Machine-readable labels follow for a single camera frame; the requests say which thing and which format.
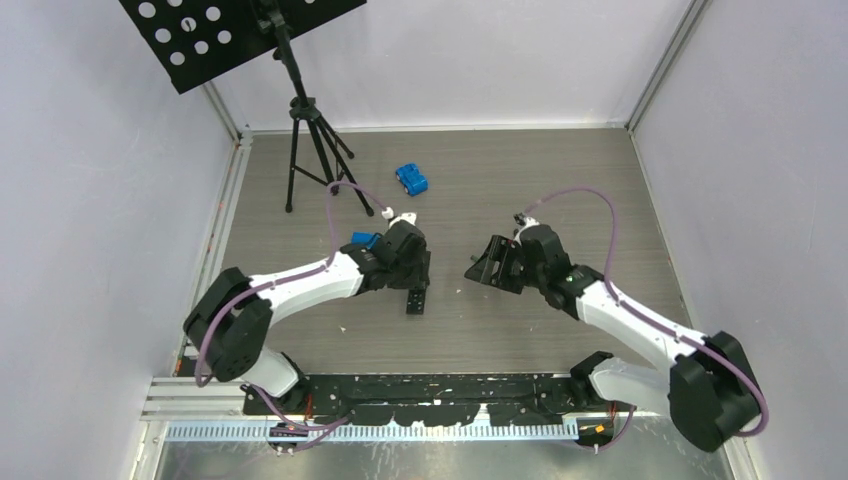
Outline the black remote control back up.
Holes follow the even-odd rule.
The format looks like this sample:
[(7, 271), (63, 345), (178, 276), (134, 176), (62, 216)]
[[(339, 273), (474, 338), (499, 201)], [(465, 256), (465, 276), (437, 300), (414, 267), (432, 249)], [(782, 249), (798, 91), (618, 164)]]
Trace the black remote control back up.
[(427, 287), (413, 288), (408, 291), (406, 301), (407, 315), (423, 315), (425, 311)]

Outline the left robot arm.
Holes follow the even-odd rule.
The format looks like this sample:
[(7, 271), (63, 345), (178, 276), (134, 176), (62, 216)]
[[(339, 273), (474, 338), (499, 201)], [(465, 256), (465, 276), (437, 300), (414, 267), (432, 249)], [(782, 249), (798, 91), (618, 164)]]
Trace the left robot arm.
[(218, 274), (183, 323), (197, 348), (197, 367), (220, 382), (241, 379), (260, 388), (280, 412), (298, 412), (307, 398), (303, 374), (266, 344), (279, 321), (325, 302), (382, 289), (424, 290), (430, 253), (425, 235), (398, 219), (372, 246), (347, 244), (326, 259), (273, 274)]

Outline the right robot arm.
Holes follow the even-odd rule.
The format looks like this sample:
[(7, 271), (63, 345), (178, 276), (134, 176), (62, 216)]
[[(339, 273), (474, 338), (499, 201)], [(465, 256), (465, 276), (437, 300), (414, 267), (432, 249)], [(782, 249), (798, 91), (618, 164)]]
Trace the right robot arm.
[(584, 410), (607, 400), (671, 420), (693, 446), (713, 452), (765, 423), (766, 406), (741, 343), (656, 315), (595, 269), (576, 264), (559, 236), (529, 222), (514, 237), (491, 237), (465, 278), (520, 294), (537, 290), (553, 309), (613, 336), (648, 361), (629, 364), (604, 352), (572, 370), (571, 397)]

